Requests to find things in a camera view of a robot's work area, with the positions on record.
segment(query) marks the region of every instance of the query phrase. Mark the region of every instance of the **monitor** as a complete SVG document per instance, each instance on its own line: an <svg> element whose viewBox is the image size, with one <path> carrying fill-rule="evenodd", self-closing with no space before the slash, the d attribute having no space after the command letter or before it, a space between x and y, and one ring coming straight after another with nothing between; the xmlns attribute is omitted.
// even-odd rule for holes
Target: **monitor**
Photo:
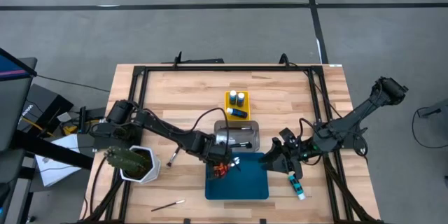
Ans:
<svg viewBox="0 0 448 224"><path fill-rule="evenodd" d="M37 76L35 70L0 48L0 81Z"/></svg>

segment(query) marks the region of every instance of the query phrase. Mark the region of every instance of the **wooden tabletop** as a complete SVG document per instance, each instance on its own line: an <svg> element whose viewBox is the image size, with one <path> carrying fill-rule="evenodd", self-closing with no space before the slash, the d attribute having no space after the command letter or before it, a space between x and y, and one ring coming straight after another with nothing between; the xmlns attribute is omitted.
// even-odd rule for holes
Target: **wooden tabletop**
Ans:
<svg viewBox="0 0 448 224"><path fill-rule="evenodd" d="M133 68L133 64L117 66L107 111L116 100L127 99ZM342 115L347 114L352 110L352 105L342 67L323 65L323 69L332 105ZM271 147L272 137L279 137L279 132L285 127L298 134L299 118L315 121L309 82L299 71L150 72L144 107L150 108L163 120L177 127L189 129L204 111L217 106L223 108L224 92L228 90L250 92L251 117L260 126L260 152L267 152ZM320 94L318 96L323 110L322 96ZM222 119L223 114L220 111L210 113L199 122L198 129L212 133L214 123ZM304 135L304 139L311 136L309 127L305 128ZM145 131L142 146L153 149L162 167L157 180L143 185L132 183L126 223L182 223L184 218L190 218L192 223L259 223L261 218L267 219L268 223L332 223L322 162L315 166L302 166L304 176L300 182L307 196L306 200L300 201L297 198L287 175L269 171L268 199L211 201L204 195L205 166L196 157L181 151L173 167L168 169L165 164L176 149L173 141ZM86 192L88 201L93 178L102 158L102 152L95 155ZM379 218L365 160L352 150L342 150L342 160L351 192L371 216ZM94 207L109 190L112 175L113 168L106 163L97 180ZM115 200L113 218L118 217L121 190ZM342 198L339 191L337 193L339 211L341 217L344 217ZM186 202L151 212L155 207L181 199L185 199Z"/></svg>

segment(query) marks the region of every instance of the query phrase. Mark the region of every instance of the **white bottle cap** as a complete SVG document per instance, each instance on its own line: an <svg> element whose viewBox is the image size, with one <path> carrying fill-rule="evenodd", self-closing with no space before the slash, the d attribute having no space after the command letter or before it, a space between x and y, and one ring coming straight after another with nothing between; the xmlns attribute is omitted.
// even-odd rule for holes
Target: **white bottle cap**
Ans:
<svg viewBox="0 0 448 224"><path fill-rule="evenodd" d="M300 193L299 194L299 200L304 200L304 199L306 199L307 197L305 196L305 194L304 193Z"/></svg>

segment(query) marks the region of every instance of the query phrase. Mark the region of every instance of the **yellow tray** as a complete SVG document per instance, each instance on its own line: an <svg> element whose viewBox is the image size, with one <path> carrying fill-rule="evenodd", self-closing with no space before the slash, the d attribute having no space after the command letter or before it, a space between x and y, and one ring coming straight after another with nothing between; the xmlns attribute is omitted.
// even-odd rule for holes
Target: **yellow tray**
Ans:
<svg viewBox="0 0 448 224"><path fill-rule="evenodd" d="M225 114L227 116L228 120L251 120L251 105L249 104L249 92L248 91L237 91L237 95L238 93L244 93L244 104L242 107L238 107L238 105L231 105L230 104L230 91L225 91ZM247 118L239 118L237 116L234 115L230 115L229 113L227 113L227 108L231 108L231 109L239 109L240 111L244 111L247 113Z"/></svg>

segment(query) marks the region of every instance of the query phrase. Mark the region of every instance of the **plant pot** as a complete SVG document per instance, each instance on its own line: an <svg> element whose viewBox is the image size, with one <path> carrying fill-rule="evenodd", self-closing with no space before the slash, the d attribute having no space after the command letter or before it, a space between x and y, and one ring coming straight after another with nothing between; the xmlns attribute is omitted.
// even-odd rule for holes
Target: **plant pot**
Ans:
<svg viewBox="0 0 448 224"><path fill-rule="evenodd" d="M156 155L154 155L153 150L151 148L141 147L141 146L132 146L129 149L131 151L142 150L142 151L148 152L148 154L150 155L150 158L151 158L152 167L140 179L135 179L135 178L129 177L129 175L126 174L126 171L123 171L122 169L120 169L121 178L126 181L133 181L133 182L139 182L139 183L147 183L149 181L155 180L159 176L160 160L157 158Z"/></svg>

